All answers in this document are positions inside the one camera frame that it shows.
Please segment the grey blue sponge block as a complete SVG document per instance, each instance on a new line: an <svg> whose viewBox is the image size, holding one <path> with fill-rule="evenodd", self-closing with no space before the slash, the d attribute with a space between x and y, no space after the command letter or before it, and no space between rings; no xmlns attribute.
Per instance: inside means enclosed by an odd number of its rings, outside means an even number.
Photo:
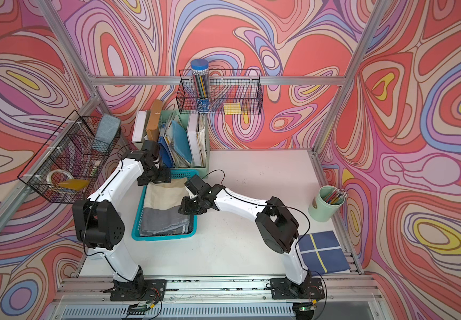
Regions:
<svg viewBox="0 0 461 320"><path fill-rule="evenodd" d="M120 126L121 120L118 117L109 114L103 115L99 122L95 139L102 143L110 144L119 131Z"/></svg>

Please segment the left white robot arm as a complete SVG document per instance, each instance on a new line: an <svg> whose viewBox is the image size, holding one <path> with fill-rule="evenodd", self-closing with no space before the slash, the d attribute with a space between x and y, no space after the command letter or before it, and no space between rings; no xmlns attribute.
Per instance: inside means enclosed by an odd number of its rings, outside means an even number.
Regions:
<svg viewBox="0 0 461 320"><path fill-rule="evenodd" d="M113 271L116 289L142 291L145 286L143 271L123 241L125 224L117 209L133 185L171 180L170 169L160 167L160 160L159 144L145 141L140 150L125 153L97 191L72 205L76 237L85 256L102 257Z"/></svg>

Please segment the yellow card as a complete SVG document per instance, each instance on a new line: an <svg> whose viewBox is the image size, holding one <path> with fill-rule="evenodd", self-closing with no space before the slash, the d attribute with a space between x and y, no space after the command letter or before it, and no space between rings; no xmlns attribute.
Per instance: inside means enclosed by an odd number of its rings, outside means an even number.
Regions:
<svg viewBox="0 0 461 320"><path fill-rule="evenodd" d="M90 181L86 179L68 179L58 183L56 186L70 191L82 191L89 183Z"/></svg>

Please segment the white tape roll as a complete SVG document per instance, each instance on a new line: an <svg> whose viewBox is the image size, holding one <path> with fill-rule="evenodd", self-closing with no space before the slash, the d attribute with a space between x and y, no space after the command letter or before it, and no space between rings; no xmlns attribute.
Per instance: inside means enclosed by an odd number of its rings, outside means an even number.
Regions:
<svg viewBox="0 0 461 320"><path fill-rule="evenodd" d="M72 174L63 169L52 170L46 175L46 182L49 185L56 185L70 179L73 179Z"/></svg>

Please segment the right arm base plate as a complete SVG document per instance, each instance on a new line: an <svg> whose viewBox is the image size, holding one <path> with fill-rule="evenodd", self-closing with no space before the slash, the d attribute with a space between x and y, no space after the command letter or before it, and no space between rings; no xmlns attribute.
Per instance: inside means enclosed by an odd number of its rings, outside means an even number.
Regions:
<svg viewBox="0 0 461 320"><path fill-rule="evenodd" d="M308 299L320 301L326 297L326 291L321 279L307 277L301 284L284 278L272 278L266 284L273 300Z"/></svg>

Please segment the blue lidded pencil tube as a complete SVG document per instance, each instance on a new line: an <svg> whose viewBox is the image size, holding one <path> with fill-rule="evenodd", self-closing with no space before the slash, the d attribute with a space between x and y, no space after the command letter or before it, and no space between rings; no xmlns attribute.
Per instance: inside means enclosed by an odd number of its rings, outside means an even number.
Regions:
<svg viewBox="0 0 461 320"><path fill-rule="evenodd" d="M209 62L206 59L195 59L191 62L193 85L196 90L197 111L209 113L210 81Z"/></svg>

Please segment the navy pillowcase with yellow stripe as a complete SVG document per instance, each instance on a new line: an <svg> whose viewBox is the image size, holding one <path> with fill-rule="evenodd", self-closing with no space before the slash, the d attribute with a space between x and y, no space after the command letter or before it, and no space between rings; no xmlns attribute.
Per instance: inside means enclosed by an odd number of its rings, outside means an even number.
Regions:
<svg viewBox="0 0 461 320"><path fill-rule="evenodd" d="M350 270L349 262L333 231L305 235L298 243L298 250L314 276Z"/></svg>

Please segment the beige and grey pillowcase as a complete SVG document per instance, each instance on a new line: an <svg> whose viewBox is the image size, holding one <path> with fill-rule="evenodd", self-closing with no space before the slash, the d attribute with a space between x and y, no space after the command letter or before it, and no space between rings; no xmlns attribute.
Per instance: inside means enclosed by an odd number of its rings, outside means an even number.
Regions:
<svg viewBox="0 0 461 320"><path fill-rule="evenodd" d="M189 195L187 178L147 186L139 228L141 237L182 235L189 231L190 217L179 213L181 201Z"/></svg>

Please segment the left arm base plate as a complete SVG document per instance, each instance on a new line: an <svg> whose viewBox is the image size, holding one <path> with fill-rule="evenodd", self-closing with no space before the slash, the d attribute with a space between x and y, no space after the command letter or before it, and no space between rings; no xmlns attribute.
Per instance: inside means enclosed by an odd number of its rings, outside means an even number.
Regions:
<svg viewBox="0 0 461 320"><path fill-rule="evenodd" d="M111 301L158 301L163 300L167 281L164 279L143 279L142 281L113 281L114 287L105 290Z"/></svg>

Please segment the blue folder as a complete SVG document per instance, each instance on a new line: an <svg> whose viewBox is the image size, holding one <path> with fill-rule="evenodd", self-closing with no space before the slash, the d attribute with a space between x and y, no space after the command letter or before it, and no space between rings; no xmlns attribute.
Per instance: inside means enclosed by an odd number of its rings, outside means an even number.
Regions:
<svg viewBox="0 0 461 320"><path fill-rule="evenodd" d="M188 166L190 166L192 154L186 130L177 121L171 122L171 130L174 150L188 163Z"/></svg>

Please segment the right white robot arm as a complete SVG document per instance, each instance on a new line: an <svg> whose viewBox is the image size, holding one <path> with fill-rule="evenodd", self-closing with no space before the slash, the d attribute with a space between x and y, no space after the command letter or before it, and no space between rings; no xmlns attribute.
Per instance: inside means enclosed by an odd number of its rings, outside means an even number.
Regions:
<svg viewBox="0 0 461 320"><path fill-rule="evenodd" d="M180 214L202 215L213 209L253 221L265 245L281 255L286 279L299 287L305 285L309 272L297 254L299 222L278 197L253 199L222 184L209 185L198 175L188 179L185 187L189 195L181 201Z"/></svg>

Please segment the green pencil cup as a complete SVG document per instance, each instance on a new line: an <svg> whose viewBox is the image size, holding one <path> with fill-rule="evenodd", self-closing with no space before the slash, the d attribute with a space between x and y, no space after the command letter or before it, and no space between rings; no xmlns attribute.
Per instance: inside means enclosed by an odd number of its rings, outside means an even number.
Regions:
<svg viewBox="0 0 461 320"><path fill-rule="evenodd" d="M331 185L322 186L309 206L309 215L317 222L327 222L345 203L348 193Z"/></svg>

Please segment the white binder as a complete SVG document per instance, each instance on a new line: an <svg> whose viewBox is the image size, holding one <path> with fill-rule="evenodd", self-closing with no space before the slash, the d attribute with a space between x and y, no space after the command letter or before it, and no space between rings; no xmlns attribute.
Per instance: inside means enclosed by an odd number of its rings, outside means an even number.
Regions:
<svg viewBox="0 0 461 320"><path fill-rule="evenodd" d="M201 148L199 146L199 140L198 140L198 132L199 132L199 116L194 113L190 114L188 125L187 125L187 137L188 137L189 147L190 147L191 155L192 155L192 160L191 160L192 167L202 167L203 166Z"/></svg>

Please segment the yellow sticky notes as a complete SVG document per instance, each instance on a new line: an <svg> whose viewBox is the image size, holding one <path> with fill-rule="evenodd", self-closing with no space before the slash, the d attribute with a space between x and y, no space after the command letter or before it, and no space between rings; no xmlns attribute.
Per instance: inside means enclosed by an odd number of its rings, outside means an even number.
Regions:
<svg viewBox="0 0 461 320"><path fill-rule="evenodd" d="M223 110L225 115L241 115L242 106L240 102L224 103Z"/></svg>

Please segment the brown folder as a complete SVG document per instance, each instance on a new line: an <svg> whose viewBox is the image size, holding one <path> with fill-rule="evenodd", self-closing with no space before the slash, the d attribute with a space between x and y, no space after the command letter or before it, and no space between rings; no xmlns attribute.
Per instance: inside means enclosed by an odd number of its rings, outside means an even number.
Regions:
<svg viewBox="0 0 461 320"><path fill-rule="evenodd" d="M149 120L146 126L147 138L150 141L158 141L160 132L159 124L162 110L163 102L158 99L154 100L151 108L149 109Z"/></svg>

